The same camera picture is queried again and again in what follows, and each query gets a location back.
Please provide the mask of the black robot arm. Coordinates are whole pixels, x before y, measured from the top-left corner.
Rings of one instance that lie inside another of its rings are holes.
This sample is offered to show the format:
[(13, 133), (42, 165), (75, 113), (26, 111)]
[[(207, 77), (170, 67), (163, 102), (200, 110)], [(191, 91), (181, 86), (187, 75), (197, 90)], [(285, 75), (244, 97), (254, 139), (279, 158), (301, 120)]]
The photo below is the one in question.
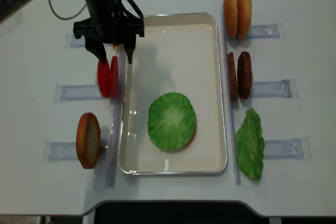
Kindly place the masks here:
[[(31, 0), (1, 0), (1, 22)], [(136, 37), (144, 37), (144, 16), (133, 0), (85, 0), (90, 17), (73, 25), (76, 39), (85, 38), (85, 48), (102, 63), (104, 44), (124, 45), (132, 63)]]

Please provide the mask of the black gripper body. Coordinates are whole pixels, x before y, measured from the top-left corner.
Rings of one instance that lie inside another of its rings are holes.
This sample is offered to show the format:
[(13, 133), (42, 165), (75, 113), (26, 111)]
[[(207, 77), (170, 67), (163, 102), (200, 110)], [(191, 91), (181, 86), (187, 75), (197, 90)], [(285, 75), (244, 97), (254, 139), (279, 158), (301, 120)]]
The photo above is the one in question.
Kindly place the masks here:
[(90, 17), (75, 22), (74, 37), (105, 44), (123, 44), (144, 37), (144, 16), (133, 0), (85, 0)]

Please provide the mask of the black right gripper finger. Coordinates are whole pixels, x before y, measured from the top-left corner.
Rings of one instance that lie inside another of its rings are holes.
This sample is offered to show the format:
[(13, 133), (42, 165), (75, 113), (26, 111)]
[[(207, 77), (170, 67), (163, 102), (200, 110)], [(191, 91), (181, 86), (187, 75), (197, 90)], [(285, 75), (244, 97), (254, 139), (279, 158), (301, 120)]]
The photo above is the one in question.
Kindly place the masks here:
[(94, 54), (102, 64), (106, 63), (107, 56), (103, 41), (97, 34), (85, 34), (85, 48), (88, 52)]

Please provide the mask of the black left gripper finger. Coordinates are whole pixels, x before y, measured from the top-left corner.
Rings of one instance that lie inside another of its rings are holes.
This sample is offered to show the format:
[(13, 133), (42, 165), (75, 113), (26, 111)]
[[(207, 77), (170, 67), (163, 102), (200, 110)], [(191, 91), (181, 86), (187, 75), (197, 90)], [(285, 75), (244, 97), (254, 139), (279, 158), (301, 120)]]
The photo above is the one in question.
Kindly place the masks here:
[(132, 64), (135, 46), (136, 46), (136, 35), (130, 35), (125, 39), (124, 50), (127, 54), (129, 64)]

